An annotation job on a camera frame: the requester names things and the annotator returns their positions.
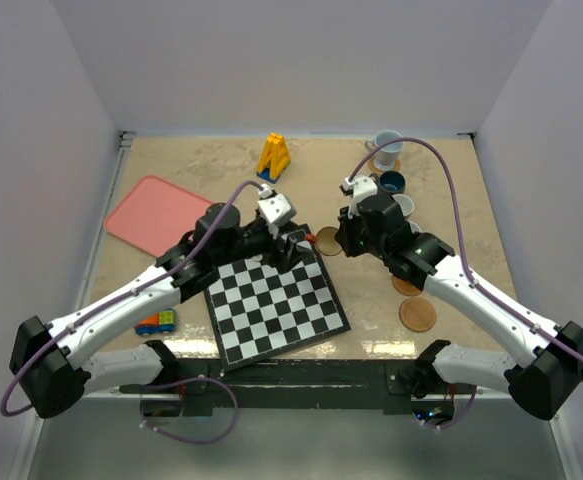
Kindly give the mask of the orange cup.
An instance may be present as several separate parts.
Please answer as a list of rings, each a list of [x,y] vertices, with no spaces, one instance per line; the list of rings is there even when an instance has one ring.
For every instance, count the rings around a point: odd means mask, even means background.
[[[324,256],[336,256],[342,252],[341,245],[337,242],[335,235],[338,229],[333,226],[325,226],[317,233],[308,233],[305,239]]]

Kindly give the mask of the dark blue cup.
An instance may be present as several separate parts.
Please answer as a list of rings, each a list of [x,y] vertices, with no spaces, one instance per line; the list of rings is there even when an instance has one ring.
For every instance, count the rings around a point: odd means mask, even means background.
[[[386,171],[378,180],[379,187],[389,194],[403,194],[406,190],[406,178],[398,171]]]

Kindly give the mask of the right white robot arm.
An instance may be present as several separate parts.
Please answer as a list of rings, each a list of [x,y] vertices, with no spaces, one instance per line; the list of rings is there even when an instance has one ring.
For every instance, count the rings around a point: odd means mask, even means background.
[[[374,256],[394,277],[451,305],[504,350],[433,342],[415,361],[416,397],[448,384],[486,387],[509,394],[533,417],[549,420],[583,381],[580,325],[559,326],[500,290],[482,292],[486,281],[465,269],[461,257],[437,236],[413,231],[390,195],[355,195],[338,221],[335,239],[346,256]]]

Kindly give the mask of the grey printed mug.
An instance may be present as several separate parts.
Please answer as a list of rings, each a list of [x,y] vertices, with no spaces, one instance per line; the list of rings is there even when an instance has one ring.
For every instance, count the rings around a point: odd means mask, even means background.
[[[392,198],[400,206],[403,217],[408,220],[415,210],[413,200],[405,194],[395,194]]]

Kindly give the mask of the light blue cup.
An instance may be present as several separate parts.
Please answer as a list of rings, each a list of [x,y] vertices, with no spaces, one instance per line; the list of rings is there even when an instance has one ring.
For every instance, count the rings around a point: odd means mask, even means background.
[[[383,146],[373,155],[371,167],[377,172],[386,172],[396,169],[399,155],[403,149],[403,144],[397,142],[402,135],[392,130],[384,130],[375,135],[373,139],[366,140],[364,146],[368,152],[375,150],[378,146]]]

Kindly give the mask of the light wooden coaster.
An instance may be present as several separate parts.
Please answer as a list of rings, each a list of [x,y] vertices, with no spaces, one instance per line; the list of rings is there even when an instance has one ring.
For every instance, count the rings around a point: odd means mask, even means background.
[[[423,298],[408,298],[399,307],[399,318],[409,330],[422,333],[433,328],[437,321],[435,307]]]
[[[415,287],[414,285],[412,285],[408,281],[399,279],[395,276],[391,277],[391,283],[392,283],[393,287],[395,288],[395,290],[404,296],[412,297],[412,296],[418,296],[422,293],[421,289]]]

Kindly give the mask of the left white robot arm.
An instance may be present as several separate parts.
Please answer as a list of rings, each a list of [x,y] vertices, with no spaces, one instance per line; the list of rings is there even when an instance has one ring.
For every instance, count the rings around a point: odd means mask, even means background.
[[[87,368],[94,354],[141,320],[211,286],[220,267],[261,256],[278,272],[289,271],[310,250],[295,214],[281,194],[258,201],[255,218],[246,225],[235,206],[212,204],[176,245],[123,287],[49,323],[36,316],[23,321],[9,368],[30,408],[42,418],[68,410],[96,380]]]

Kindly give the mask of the black white chessboard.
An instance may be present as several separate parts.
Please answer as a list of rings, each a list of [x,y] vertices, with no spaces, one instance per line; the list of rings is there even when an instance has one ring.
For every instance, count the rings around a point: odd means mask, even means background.
[[[350,330],[317,250],[284,274],[252,259],[222,266],[204,297],[226,371]]]

